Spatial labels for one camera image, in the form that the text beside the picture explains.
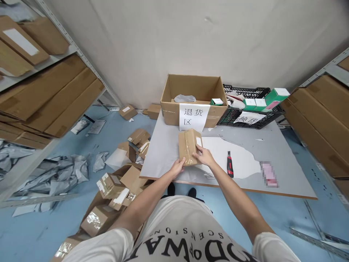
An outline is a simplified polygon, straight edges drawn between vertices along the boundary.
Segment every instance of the shoe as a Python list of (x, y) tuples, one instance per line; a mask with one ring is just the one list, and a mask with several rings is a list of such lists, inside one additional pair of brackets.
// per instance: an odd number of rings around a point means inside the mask
[(174, 196), (174, 195), (175, 195), (175, 192), (176, 192), (176, 187), (175, 187), (174, 183), (171, 182), (171, 183), (168, 185), (168, 188), (167, 188), (167, 195), (168, 195), (168, 196)]
[(192, 187), (188, 192), (188, 197), (196, 198), (196, 189)]

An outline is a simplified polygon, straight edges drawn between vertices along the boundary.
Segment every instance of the black plastic crate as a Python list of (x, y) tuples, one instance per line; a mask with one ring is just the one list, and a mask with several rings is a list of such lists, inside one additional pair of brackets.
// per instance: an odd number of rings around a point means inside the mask
[[(233, 87), (231, 85), (223, 84), (224, 91), (226, 93), (229, 93), (231, 91), (236, 91), (239, 95), (244, 95), (245, 98), (265, 98), (267, 94), (270, 92), (270, 88), (264, 88), (264, 87), (257, 87), (254, 88), (242, 88), (242, 87)], [(249, 125), (243, 122), (236, 122), (234, 121), (241, 115), (241, 112), (251, 112), (251, 113), (258, 113), (262, 115), (266, 115), (264, 118), (259, 120), (257, 123)], [(270, 112), (256, 112), (256, 111), (249, 111), (249, 110), (240, 110), (238, 108), (232, 108), (228, 107), (224, 115), (219, 120), (218, 124), (219, 126), (234, 126), (234, 127), (245, 127), (245, 128), (254, 128), (254, 129), (261, 129), (265, 127), (270, 122), (277, 119), (280, 115), (283, 115), (285, 111), (280, 107), (276, 106), (273, 108), (273, 111)]]

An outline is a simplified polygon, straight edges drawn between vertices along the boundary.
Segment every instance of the white t-shirt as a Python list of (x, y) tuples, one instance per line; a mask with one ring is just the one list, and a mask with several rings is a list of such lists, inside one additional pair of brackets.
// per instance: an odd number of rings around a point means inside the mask
[(262, 261), (300, 262), (277, 235), (259, 234), (251, 255), (232, 240), (201, 201), (170, 196), (159, 201), (136, 244), (116, 228), (78, 244), (64, 262)]

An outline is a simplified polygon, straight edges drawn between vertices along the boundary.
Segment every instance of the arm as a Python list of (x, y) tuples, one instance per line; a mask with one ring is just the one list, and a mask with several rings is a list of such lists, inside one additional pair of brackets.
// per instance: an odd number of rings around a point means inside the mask
[(114, 222), (109, 230), (122, 227), (130, 231), (134, 237), (138, 228), (144, 224), (153, 212), (168, 185), (180, 172), (184, 171), (184, 161), (185, 158), (181, 161), (179, 159), (176, 160), (168, 172), (140, 193), (126, 208), (125, 212), (123, 212)]
[(237, 220), (246, 230), (252, 244), (256, 236), (262, 232), (274, 231), (265, 222), (255, 204), (231, 177), (216, 163), (208, 149), (196, 145), (201, 155), (193, 154), (202, 164), (208, 166), (223, 192), (223, 195)]

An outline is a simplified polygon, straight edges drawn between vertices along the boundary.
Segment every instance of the blue floor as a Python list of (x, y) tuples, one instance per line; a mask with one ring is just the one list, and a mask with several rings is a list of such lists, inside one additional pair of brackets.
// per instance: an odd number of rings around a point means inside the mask
[[(87, 115), (93, 119), (106, 114), (104, 108), (97, 106), (91, 107), (87, 112)], [(78, 135), (69, 132), (50, 155), (50, 157), (71, 154), (88, 156), (91, 162), (90, 181), (81, 183), (73, 189), (73, 192), (79, 193), (79, 197), (60, 202), (52, 211), (30, 213), (15, 218), (11, 217), (14, 208), (0, 210), (1, 261), (50, 261), (63, 240), (77, 232), (87, 207), (97, 193), (98, 179), (105, 172), (113, 171), (106, 166), (105, 169), (93, 173), (95, 155), (105, 151), (111, 154), (117, 144), (126, 141), (137, 128), (144, 128), (152, 134), (156, 123), (155, 120), (142, 115), (137, 115), (133, 122), (128, 122), (117, 112), (111, 112), (103, 119), (107, 122), (98, 135), (86, 136), (89, 127)], [(344, 209), (307, 150), (301, 146), (294, 132), (285, 130), (283, 134), (319, 198), (318, 201), (307, 200), (316, 225), (328, 234), (349, 241), (347, 226), (349, 213)], [(187, 184), (176, 184), (176, 193), (186, 195), (191, 187)], [(203, 199), (211, 208), (224, 230), (244, 248), (251, 250), (252, 246), (246, 232), (230, 211), (220, 189), (201, 186), (195, 186), (195, 188), (197, 197)], [(291, 247), (301, 261), (342, 261), (289, 233), (288, 228), (293, 227), (319, 239), (303, 199), (254, 192), (248, 192), (248, 195), (276, 234)]]

